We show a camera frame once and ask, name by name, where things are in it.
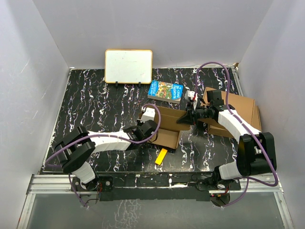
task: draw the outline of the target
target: blue book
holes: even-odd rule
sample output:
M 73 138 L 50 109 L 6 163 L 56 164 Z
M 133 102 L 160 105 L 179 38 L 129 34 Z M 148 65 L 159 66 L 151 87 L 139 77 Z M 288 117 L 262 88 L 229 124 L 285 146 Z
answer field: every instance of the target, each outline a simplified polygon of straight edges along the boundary
M 153 80 L 149 88 L 148 98 L 179 104 L 183 85 Z

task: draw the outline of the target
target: brown box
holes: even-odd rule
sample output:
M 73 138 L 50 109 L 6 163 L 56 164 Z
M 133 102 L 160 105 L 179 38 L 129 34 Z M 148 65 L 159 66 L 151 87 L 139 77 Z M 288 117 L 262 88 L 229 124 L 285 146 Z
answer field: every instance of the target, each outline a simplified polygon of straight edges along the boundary
M 157 106 L 161 114 L 161 124 L 159 128 L 158 138 L 156 141 L 153 137 L 153 144 L 176 149 L 179 144 L 182 130 L 189 130 L 190 125 L 177 124 L 176 121 L 185 115 L 186 111 L 175 110 L 171 108 Z M 159 117 L 156 113 L 154 121 L 158 123 Z
M 203 94 L 203 100 L 207 103 L 207 91 L 215 90 L 211 87 L 206 87 Z M 222 98 L 225 103 L 225 95 L 226 92 L 221 91 Z M 237 113 L 249 124 L 252 124 L 252 118 L 253 118 L 253 112 L 255 108 L 255 100 L 247 97 L 243 97 L 237 94 L 229 93 L 228 102 L 230 105 L 232 105 Z M 218 124 L 215 120 L 211 118 L 201 118 L 198 119 L 199 121 L 202 121 L 204 123 L 207 123 L 209 125 L 216 126 L 218 128 L 225 129 L 222 125 Z
M 255 129 L 262 130 L 261 128 L 261 120 L 259 117 L 259 111 L 258 107 L 255 106 L 253 110 L 253 118 L 252 118 L 252 123 L 250 123 L 251 126 L 253 126 Z M 230 134 L 229 131 L 223 128 L 219 128 L 213 125 L 208 124 L 208 134 L 210 135 L 217 135 L 217 136 L 222 136 L 222 137 L 232 137 L 233 136 Z

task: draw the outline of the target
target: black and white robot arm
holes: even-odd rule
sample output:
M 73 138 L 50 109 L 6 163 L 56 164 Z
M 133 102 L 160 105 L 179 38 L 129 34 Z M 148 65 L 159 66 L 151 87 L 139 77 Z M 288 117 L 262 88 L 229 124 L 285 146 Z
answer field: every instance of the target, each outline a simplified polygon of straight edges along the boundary
M 58 152 L 72 143 L 62 153 L 57 154 L 63 172 L 75 175 L 85 187 L 92 181 L 96 183 L 97 175 L 87 162 L 90 155 L 108 150 L 125 151 L 139 148 L 141 144 L 138 142 L 153 135 L 157 129 L 157 124 L 153 121 L 154 116 L 155 109 L 143 107 L 142 116 L 137 120 L 138 124 L 118 132 L 96 133 L 87 131 L 83 126 L 75 128 L 54 146 L 54 151 Z M 88 138 L 73 144 L 84 137 Z
M 220 90 L 207 92 L 208 106 L 198 105 L 197 98 L 194 98 L 194 92 L 188 91 L 186 97 L 190 99 L 186 109 L 187 113 L 178 119 L 178 123 L 195 125 L 200 118 L 212 118 L 225 127 L 238 143 L 236 160 L 226 165 L 215 167 L 213 175 L 204 180 L 206 185 L 225 184 L 234 178 L 271 172 L 271 168 L 261 149 L 244 125 L 260 141 L 273 168 L 276 170 L 275 143 L 272 134 L 269 132 L 261 133 L 261 131 L 253 128 L 232 106 L 230 106 L 229 111 L 224 104 Z

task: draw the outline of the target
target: small whiteboard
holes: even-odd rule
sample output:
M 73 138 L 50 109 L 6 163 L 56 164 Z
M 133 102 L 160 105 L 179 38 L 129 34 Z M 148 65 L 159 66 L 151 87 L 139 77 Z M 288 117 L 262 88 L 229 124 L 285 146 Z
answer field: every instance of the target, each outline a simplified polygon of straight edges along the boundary
M 106 50 L 106 83 L 152 82 L 153 53 L 151 50 Z

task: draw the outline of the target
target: yellow object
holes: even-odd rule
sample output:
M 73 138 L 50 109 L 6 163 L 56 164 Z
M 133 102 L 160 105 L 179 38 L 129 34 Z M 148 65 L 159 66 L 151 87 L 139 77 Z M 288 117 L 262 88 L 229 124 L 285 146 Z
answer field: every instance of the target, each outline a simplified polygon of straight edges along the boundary
M 163 159 L 165 158 L 166 153 L 167 153 L 167 150 L 166 150 L 166 149 L 162 149 L 162 150 L 161 150 L 161 152 L 159 153 L 159 155 L 158 155 L 158 157 L 157 157 L 157 159 L 156 159 L 156 161 L 155 161 L 155 163 L 156 163 L 157 165 L 161 165 Z

